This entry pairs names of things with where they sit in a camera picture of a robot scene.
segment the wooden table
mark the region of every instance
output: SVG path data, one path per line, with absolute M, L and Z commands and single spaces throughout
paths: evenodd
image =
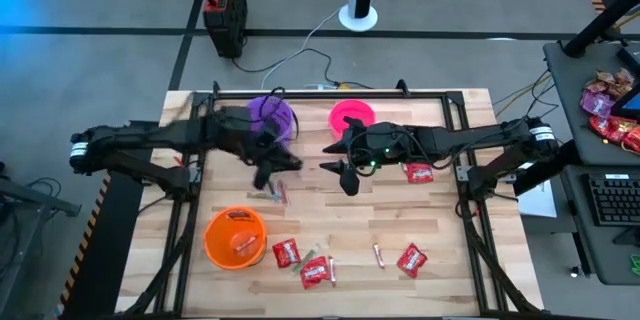
M 464 89 L 471 126 L 495 123 L 486 89 Z M 161 124 L 176 117 L 189 95 L 167 93 Z M 452 169 L 436 171 L 435 181 L 410 185 L 400 166 L 380 169 L 362 178 L 360 193 L 344 195 L 338 176 L 318 164 L 336 155 L 322 153 L 333 142 L 327 118 L 338 100 L 289 100 L 300 122 L 300 136 L 291 150 L 304 161 L 298 172 L 274 176 L 289 188 L 291 205 L 283 207 L 251 199 L 257 191 L 251 181 L 255 168 L 234 156 L 211 151 L 207 155 L 194 237 L 183 316 L 192 317 L 311 317 L 311 316 L 441 316 L 476 315 L 472 281 L 462 221 L 454 214 L 458 200 Z M 367 100 L 377 121 L 399 124 L 444 125 L 439 101 L 424 99 Z M 224 101 L 219 104 L 244 104 Z M 188 111 L 179 117 L 187 118 Z M 480 164 L 501 150 L 477 152 Z M 175 166 L 171 150 L 155 150 L 154 163 Z M 501 185 L 498 193 L 513 195 Z M 157 188 L 145 190 L 142 205 L 161 197 Z M 515 285 L 534 305 L 542 308 L 527 240 L 515 202 L 492 198 L 488 210 L 501 265 Z M 221 209 L 247 205 L 258 211 L 268 228 L 267 254 L 258 265 L 241 271 L 217 268 L 207 258 L 202 233 Z M 117 310 L 133 304 L 162 262 L 171 202 L 161 202 L 140 215 L 136 223 Z M 180 229 L 184 224 L 182 216 Z M 319 244 L 320 255 L 336 261 L 338 285 L 330 282 L 304 290 L 291 269 L 278 269 L 271 245 L 294 237 L 300 253 Z M 378 268 L 371 245 L 377 242 L 387 264 Z M 409 243 L 429 257 L 417 280 L 402 273 L 395 262 Z M 483 264 L 489 304 L 495 295 Z M 174 297 L 178 266 L 170 279 L 167 306 Z

